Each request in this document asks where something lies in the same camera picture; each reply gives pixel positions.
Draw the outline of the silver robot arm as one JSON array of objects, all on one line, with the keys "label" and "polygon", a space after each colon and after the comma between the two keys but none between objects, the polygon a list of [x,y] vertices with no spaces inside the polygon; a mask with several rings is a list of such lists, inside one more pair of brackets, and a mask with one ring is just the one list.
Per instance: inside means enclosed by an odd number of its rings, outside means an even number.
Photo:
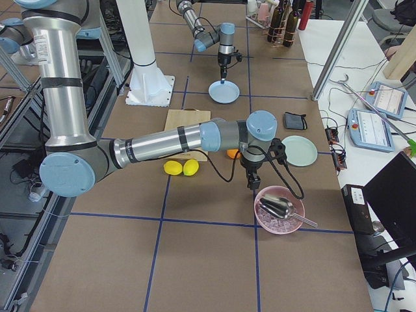
[{"label": "silver robot arm", "polygon": [[208,122],[127,140],[98,141],[86,119],[76,36],[99,25],[97,1],[21,1],[22,19],[34,36],[50,137],[40,165],[43,184],[77,197],[128,164],[201,149],[237,149],[250,180],[276,150],[277,120],[259,110],[246,120]]},{"label": "silver robot arm", "polygon": [[219,43],[217,60],[220,67],[220,83],[223,85],[232,58],[235,57],[237,62],[241,61],[241,54],[234,45],[235,24],[223,22],[213,26],[207,19],[196,15],[194,3],[197,1],[176,1],[176,8],[192,31],[194,47],[198,52]]}]

